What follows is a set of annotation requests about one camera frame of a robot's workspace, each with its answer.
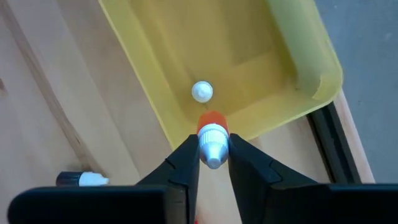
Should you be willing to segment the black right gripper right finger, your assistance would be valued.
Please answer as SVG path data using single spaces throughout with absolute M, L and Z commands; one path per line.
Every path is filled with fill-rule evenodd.
M 398 184 L 318 183 L 237 134 L 228 167 L 243 224 L 398 224 Z

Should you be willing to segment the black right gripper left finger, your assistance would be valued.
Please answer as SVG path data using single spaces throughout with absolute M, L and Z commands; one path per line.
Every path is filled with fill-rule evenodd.
M 198 136 L 135 185 L 39 187 L 16 196 L 9 224 L 196 224 Z

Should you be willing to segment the small orange dropper bottle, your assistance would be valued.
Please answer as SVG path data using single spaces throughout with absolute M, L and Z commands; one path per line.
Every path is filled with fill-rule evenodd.
M 218 169 L 229 153 L 229 128 L 225 116 L 218 111 L 203 113 L 198 120 L 197 136 L 201 161 L 210 169 Z

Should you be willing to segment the small white-capped dropper bottle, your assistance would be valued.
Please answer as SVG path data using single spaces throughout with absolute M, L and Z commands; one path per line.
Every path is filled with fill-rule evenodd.
M 193 99 L 199 103 L 206 103 L 211 100 L 213 96 L 213 87 L 206 81 L 196 82 L 192 86 Z

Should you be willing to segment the small dark dropper bottle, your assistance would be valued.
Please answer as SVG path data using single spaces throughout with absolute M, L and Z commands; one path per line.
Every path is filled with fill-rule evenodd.
M 59 173 L 56 186 L 94 187 L 108 185 L 109 179 L 95 172 L 67 172 Z

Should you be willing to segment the yellow plastic bin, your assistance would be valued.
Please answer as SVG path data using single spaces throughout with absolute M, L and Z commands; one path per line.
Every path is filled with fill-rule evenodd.
M 333 101 L 343 72 L 314 0 L 99 0 L 172 147 L 206 110 L 253 139 Z M 213 96 L 193 99 L 206 81 Z

